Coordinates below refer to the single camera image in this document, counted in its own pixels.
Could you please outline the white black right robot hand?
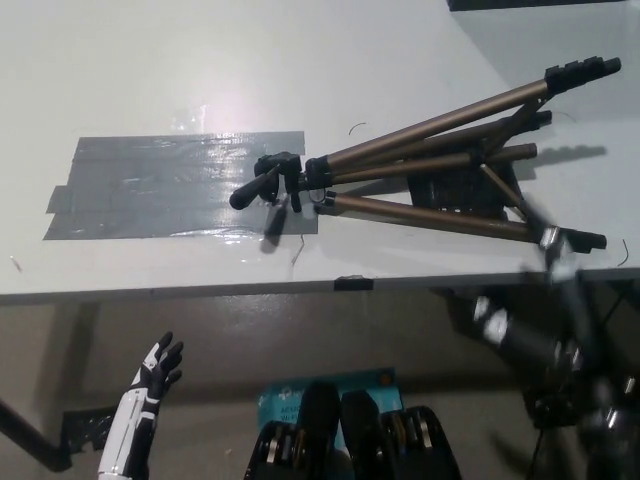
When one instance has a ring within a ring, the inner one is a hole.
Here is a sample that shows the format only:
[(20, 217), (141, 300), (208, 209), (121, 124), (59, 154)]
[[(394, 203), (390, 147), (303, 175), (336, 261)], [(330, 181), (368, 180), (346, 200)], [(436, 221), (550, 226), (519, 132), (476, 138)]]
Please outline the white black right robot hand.
[(550, 374), (549, 385), (524, 393), (536, 427), (619, 430), (639, 411), (637, 382), (594, 311), (573, 239), (529, 201), (521, 199), (517, 207), (542, 255), (548, 291), (565, 312), (563, 332), (559, 338), (547, 336), (491, 296), (477, 298), (474, 325), (494, 349)]

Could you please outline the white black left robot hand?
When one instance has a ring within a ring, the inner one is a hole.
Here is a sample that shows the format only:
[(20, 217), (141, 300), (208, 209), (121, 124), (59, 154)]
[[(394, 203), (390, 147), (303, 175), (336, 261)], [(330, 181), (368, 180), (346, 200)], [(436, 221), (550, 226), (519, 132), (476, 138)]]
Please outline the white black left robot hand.
[(181, 341), (165, 333), (145, 356), (113, 417), (98, 467), (99, 479), (147, 479), (161, 402), (182, 372)]

